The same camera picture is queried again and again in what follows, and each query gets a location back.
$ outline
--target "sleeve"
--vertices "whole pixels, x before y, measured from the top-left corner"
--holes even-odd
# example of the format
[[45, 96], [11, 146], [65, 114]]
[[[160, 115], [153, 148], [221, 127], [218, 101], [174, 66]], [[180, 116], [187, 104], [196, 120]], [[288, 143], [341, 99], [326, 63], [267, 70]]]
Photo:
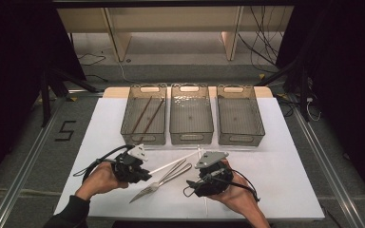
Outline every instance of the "sleeve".
[[80, 199], [76, 196], [69, 197], [69, 203], [65, 209], [51, 217], [44, 225], [44, 228], [86, 228], [86, 217], [90, 207], [90, 201]]

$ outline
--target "storage container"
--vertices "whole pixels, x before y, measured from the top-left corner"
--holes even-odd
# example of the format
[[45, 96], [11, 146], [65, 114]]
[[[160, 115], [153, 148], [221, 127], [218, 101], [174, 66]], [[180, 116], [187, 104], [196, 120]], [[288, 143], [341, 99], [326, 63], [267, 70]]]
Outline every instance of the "storage container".
[[220, 145], [258, 146], [265, 131], [253, 86], [218, 85]]
[[207, 84], [171, 87], [170, 136], [173, 144], [210, 144], [214, 132]]
[[127, 144], [165, 144], [167, 84], [132, 85], [121, 135]]

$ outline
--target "hand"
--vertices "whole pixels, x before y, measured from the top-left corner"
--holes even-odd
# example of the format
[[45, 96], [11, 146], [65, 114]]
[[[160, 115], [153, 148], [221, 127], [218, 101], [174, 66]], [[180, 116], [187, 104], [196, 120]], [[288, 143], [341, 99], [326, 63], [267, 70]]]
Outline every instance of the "hand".
[[107, 193], [116, 188], [127, 188], [128, 183], [118, 181], [112, 172], [109, 162], [102, 162], [83, 182], [75, 196], [83, 200], [90, 200], [96, 194]]
[[[222, 162], [230, 168], [227, 160]], [[249, 186], [247, 180], [235, 172], [233, 172], [232, 182]], [[265, 215], [260, 211], [253, 194], [246, 189], [230, 185], [224, 192], [208, 196], [208, 198], [217, 200], [232, 211], [244, 215], [254, 227], [269, 227], [269, 223]]]

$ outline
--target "printed number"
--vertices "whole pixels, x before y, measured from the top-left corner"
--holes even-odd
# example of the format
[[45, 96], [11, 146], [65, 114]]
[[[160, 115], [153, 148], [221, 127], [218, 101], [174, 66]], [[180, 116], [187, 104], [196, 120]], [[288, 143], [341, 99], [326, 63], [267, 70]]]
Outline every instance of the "printed number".
[[59, 131], [59, 133], [68, 133], [69, 135], [67, 136], [67, 138], [66, 139], [55, 139], [56, 142], [70, 141], [70, 138], [72, 138], [74, 130], [64, 130], [65, 125], [70, 124], [70, 123], [74, 124], [74, 123], [76, 123], [76, 121], [64, 121], [62, 123], [61, 130]]

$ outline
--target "person's arm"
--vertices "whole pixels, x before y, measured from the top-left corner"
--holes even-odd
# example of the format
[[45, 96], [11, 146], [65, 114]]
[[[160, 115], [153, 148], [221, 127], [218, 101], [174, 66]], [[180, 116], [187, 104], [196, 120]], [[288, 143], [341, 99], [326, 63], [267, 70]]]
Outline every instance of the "person's arm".
[[109, 162], [103, 162], [90, 174], [76, 191], [69, 197], [69, 203], [58, 215], [53, 216], [44, 228], [53, 227], [87, 227], [90, 199], [96, 194], [107, 193], [116, 188], [127, 188], [127, 182], [118, 181]]
[[[248, 186], [248, 182], [242, 176], [233, 172], [232, 182]], [[242, 214], [254, 227], [270, 227], [265, 215], [259, 209], [256, 200], [251, 192], [246, 189], [230, 185], [226, 191], [213, 196], [208, 196], [212, 200], [217, 200], [228, 208]]]

